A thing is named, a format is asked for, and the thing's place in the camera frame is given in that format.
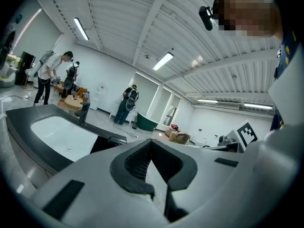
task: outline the white sink basin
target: white sink basin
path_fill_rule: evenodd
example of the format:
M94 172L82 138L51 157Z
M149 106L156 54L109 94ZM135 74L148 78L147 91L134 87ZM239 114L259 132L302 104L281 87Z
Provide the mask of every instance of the white sink basin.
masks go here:
M91 152L98 137L60 116L34 122L31 129L50 148L74 162Z

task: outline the neck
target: neck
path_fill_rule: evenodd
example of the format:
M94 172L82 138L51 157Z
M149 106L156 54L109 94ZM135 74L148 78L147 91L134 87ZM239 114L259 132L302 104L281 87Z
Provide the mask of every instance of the neck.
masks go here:
M277 7L275 10L275 33L274 36L277 37L281 42L283 41L283 27L280 10Z

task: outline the black faucet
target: black faucet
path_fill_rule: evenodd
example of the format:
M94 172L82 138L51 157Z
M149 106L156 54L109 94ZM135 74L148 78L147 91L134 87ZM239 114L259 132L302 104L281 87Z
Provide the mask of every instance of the black faucet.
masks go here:
M90 103L82 102L81 105L82 105L82 109L79 111L76 111L74 114L75 114L75 116L79 116L79 124L84 126L86 124L86 115L87 115L87 112L89 111Z

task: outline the white corrugated ceiling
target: white corrugated ceiling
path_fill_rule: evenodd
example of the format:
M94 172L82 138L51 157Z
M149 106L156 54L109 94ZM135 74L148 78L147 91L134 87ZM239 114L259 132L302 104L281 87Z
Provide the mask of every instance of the white corrugated ceiling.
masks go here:
M163 81L195 104L198 98L271 105L276 52L272 38L231 38L207 31L200 6L213 0L53 0L77 42ZM76 29L78 17L90 37ZM153 66L174 54L158 71Z

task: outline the person wearing backpack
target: person wearing backpack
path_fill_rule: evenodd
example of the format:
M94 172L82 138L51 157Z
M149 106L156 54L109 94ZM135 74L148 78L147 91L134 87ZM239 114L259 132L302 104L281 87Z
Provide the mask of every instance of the person wearing backpack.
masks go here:
M62 62L69 62L73 59L73 53L71 51L66 52L63 55L58 53L52 54L38 70L38 92L35 97L34 105L39 102L41 96L43 95L44 87L46 88L46 94L44 97L44 105L48 104L49 93L51 90L51 80L53 71L54 80L57 79L56 69L60 66Z
M63 99L66 98L66 94L72 94L72 85L76 81L77 76L79 74L79 64L80 63L78 61L75 63L71 63L66 69L66 78L69 79L71 83L69 84L70 88L68 90L66 89L66 85L63 88L63 93L61 94L61 98Z
M123 93L123 101L120 103L116 117L114 119L114 123L118 123L123 125L125 122L129 112L135 106L135 102L139 98L139 93L137 91L137 86L132 85L132 87L127 88Z

